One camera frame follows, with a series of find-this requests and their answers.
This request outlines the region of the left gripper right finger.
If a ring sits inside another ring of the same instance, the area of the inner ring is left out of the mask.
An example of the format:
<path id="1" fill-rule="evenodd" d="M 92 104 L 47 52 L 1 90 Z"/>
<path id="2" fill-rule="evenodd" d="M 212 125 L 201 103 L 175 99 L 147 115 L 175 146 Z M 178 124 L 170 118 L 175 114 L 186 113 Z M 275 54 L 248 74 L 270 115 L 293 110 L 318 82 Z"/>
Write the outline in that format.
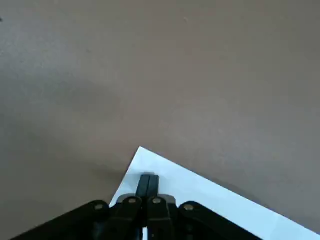
<path id="1" fill-rule="evenodd" d="M 159 194 L 160 177 L 148 174 L 146 227 L 152 240 L 258 240 L 259 237 L 195 201 L 177 206 Z"/>

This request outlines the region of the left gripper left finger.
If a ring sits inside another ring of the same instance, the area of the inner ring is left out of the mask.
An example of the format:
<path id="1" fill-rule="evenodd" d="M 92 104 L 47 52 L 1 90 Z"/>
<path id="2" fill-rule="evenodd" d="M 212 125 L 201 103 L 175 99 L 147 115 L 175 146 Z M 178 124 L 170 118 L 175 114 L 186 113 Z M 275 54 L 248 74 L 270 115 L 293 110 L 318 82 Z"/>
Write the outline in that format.
<path id="1" fill-rule="evenodd" d="M 94 200 L 15 237 L 17 240 L 140 240 L 150 176 L 141 175 L 134 194 L 114 206 Z"/>

